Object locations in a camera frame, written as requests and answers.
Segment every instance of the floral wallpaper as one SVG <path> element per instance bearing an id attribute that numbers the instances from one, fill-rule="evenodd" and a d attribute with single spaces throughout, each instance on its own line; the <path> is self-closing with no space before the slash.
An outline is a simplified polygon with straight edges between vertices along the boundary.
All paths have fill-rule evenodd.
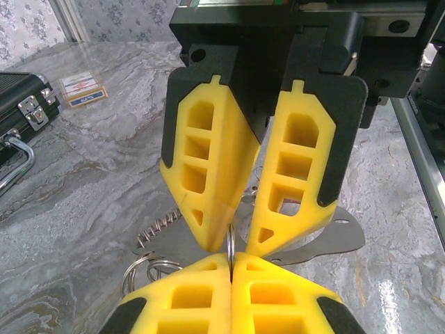
<path id="1" fill-rule="evenodd" d="M 48 0 L 0 0 L 0 69 L 64 40 Z"/>
<path id="2" fill-rule="evenodd" d="M 168 28 L 180 0 L 73 0 L 92 41 L 174 40 Z"/>

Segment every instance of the rectangular cutout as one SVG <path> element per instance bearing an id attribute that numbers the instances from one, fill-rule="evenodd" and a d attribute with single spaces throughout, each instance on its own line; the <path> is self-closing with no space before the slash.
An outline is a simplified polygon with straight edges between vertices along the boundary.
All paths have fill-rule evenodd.
<path id="1" fill-rule="evenodd" d="M 294 179 L 307 181 L 311 165 L 311 158 L 280 152 L 277 173 Z"/>
<path id="2" fill-rule="evenodd" d="M 250 286 L 251 304 L 295 305 L 290 287 L 281 283 L 253 283 Z"/>
<path id="3" fill-rule="evenodd" d="M 172 320 L 159 322 L 156 334 L 207 334 L 208 332 L 207 320 Z"/>
<path id="4" fill-rule="evenodd" d="M 210 263 L 207 263 L 206 265 L 204 265 L 201 268 L 201 270 L 205 270 L 205 271 L 207 271 L 207 270 L 216 270 L 217 268 L 218 267 L 216 266 L 215 262 L 210 262 Z"/>
<path id="5" fill-rule="evenodd" d="M 187 125 L 189 127 L 196 127 L 198 129 L 211 130 L 214 109 L 215 106 L 211 102 L 196 102 L 188 112 Z"/>
<path id="6" fill-rule="evenodd" d="M 186 136 L 185 154 L 190 157 L 209 160 L 210 140 L 207 138 L 199 138 Z"/>
<path id="7" fill-rule="evenodd" d="M 210 308 L 213 287 L 182 285 L 173 290 L 172 308 Z"/>
<path id="8" fill-rule="evenodd" d="M 303 190 L 273 184 L 269 195 L 269 210 L 286 216 L 295 216 L 300 209 L 303 194 Z"/>
<path id="9" fill-rule="evenodd" d="M 255 334 L 307 334 L 298 315 L 254 315 Z"/>
<path id="10" fill-rule="evenodd" d="M 286 143 L 315 148 L 318 139 L 318 127 L 308 115 L 293 113 L 289 116 L 284 131 Z"/>
<path id="11" fill-rule="evenodd" d="M 182 186 L 195 193 L 204 193 L 206 188 L 207 170 L 184 164 L 182 171 Z"/>
<path id="12" fill-rule="evenodd" d="M 245 268 L 249 271 L 263 271 L 264 268 L 261 268 L 259 265 L 253 263 L 253 262 L 248 262 L 245 266 Z"/>

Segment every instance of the black briefcase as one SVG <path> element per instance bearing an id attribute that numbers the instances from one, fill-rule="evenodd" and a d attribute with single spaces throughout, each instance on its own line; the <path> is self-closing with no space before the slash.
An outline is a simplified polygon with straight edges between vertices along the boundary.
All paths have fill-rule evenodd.
<path id="1" fill-rule="evenodd" d="M 17 150 L 26 155 L 24 163 L 0 180 L 0 196 L 34 164 L 34 152 L 26 142 L 59 114 L 59 105 L 45 76 L 0 72 L 0 167 Z"/>

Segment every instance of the screw hole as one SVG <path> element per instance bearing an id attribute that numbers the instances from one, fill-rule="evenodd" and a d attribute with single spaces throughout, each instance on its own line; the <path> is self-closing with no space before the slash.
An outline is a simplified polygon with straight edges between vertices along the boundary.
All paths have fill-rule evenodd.
<path id="1" fill-rule="evenodd" d="M 388 26 L 391 33 L 405 33 L 410 28 L 410 23 L 406 19 L 398 19 Z"/>
<path id="2" fill-rule="evenodd" d="M 388 88 L 389 87 L 389 81 L 387 81 L 386 79 L 375 80 L 374 84 L 377 88 Z"/>
<path id="3" fill-rule="evenodd" d="M 206 58 L 206 50 L 204 49 L 197 49 L 195 50 L 191 55 L 191 60 L 195 63 L 199 63 L 204 58 Z"/>

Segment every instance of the metal plate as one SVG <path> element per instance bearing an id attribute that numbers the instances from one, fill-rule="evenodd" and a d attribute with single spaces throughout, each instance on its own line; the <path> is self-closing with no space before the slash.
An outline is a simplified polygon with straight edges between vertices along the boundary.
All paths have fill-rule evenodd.
<path id="1" fill-rule="evenodd" d="M 252 217 L 253 208 L 253 205 L 242 202 L 236 211 L 234 219 L 236 252 L 245 250 L 246 243 L 241 237 L 240 226 L 245 228 L 245 224 Z M 314 240 L 296 249 L 277 252 L 266 259 L 279 265 L 297 264 L 319 255 L 355 251 L 364 244 L 365 238 L 360 224 L 345 209 L 338 207 L 331 224 Z M 219 253 L 227 252 L 226 245 L 227 240 Z M 136 248 L 133 252 L 140 255 L 147 251 L 153 251 L 155 255 L 177 262 L 182 267 L 187 267 L 212 254 L 199 247 L 184 218 L 178 219 L 152 237 L 150 242 L 145 243 L 145 248 Z"/>

